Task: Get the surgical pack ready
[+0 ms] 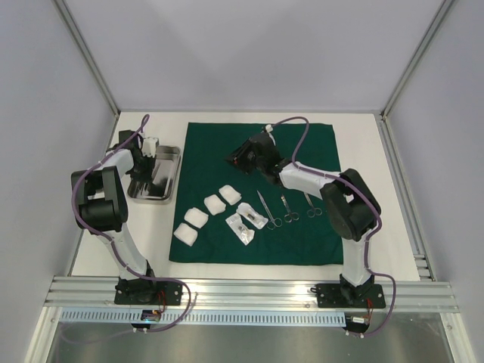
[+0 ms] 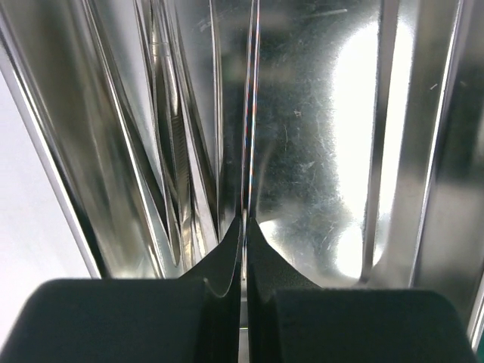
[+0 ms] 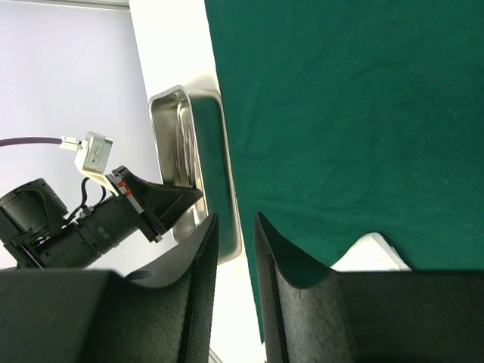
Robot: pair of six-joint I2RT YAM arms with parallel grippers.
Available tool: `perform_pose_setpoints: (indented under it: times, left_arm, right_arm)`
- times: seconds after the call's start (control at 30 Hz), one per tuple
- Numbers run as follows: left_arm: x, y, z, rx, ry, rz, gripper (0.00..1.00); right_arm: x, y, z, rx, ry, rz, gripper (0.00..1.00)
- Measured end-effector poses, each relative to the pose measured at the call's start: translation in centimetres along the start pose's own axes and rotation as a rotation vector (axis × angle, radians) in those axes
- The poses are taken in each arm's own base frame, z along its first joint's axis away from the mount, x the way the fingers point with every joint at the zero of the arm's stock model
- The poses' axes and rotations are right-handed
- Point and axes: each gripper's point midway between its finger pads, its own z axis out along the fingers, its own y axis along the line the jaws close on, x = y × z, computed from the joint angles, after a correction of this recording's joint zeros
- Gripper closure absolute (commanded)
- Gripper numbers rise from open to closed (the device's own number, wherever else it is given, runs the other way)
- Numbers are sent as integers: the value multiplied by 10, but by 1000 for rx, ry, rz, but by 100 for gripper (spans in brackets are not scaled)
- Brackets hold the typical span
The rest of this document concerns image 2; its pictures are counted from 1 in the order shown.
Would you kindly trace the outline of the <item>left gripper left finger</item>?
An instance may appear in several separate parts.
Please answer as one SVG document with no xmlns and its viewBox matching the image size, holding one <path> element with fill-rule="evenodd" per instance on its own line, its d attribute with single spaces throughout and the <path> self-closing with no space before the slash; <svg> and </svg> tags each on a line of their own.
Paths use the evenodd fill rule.
<svg viewBox="0 0 484 363">
<path fill-rule="evenodd" d="M 19 362 L 235 362 L 240 219 L 175 279 L 54 280 L 17 319 Z"/>
</svg>

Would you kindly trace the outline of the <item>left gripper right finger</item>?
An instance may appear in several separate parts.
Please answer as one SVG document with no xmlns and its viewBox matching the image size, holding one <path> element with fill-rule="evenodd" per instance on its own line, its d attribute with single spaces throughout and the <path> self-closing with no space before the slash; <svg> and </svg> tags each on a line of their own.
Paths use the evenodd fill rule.
<svg viewBox="0 0 484 363">
<path fill-rule="evenodd" d="M 247 227 L 253 362 L 469 362 L 452 304 L 428 290 L 323 288 Z"/>
</svg>

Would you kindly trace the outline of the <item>steel tweezers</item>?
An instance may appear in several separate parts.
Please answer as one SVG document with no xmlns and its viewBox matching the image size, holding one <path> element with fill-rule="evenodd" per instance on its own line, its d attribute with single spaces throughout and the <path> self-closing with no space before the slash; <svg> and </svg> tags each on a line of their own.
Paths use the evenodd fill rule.
<svg viewBox="0 0 484 363">
<path fill-rule="evenodd" d="M 251 213 L 253 165 L 256 138 L 256 108 L 259 83 L 260 1 L 251 1 L 250 26 L 247 43 L 247 72 L 244 89 L 244 133 L 242 143 L 241 211 L 243 217 L 243 247 L 241 283 L 247 285 L 247 231 Z"/>
<path fill-rule="evenodd" d="M 207 246 L 197 219 L 188 150 L 188 115 L 183 111 L 182 86 L 175 61 L 175 35 L 169 19 L 168 2 L 152 1 L 150 7 L 157 137 L 167 198 L 171 202 L 169 211 L 175 223 L 172 241 L 176 262 L 182 262 L 189 269 L 207 254 Z"/>
<path fill-rule="evenodd" d="M 123 236 L 141 252 L 138 267 L 157 276 L 178 274 L 180 235 L 160 146 L 155 91 L 142 6 L 135 1 L 86 1 L 85 12 L 99 53 L 120 137 L 116 168 L 126 206 Z"/>
<path fill-rule="evenodd" d="M 216 225 L 219 238 L 222 238 L 221 177 L 223 158 L 223 92 L 222 64 L 220 55 L 219 30 L 217 25 L 216 1 L 209 1 L 210 27 L 213 57 L 213 109 L 215 130 L 215 180 L 216 180 Z"/>
</svg>

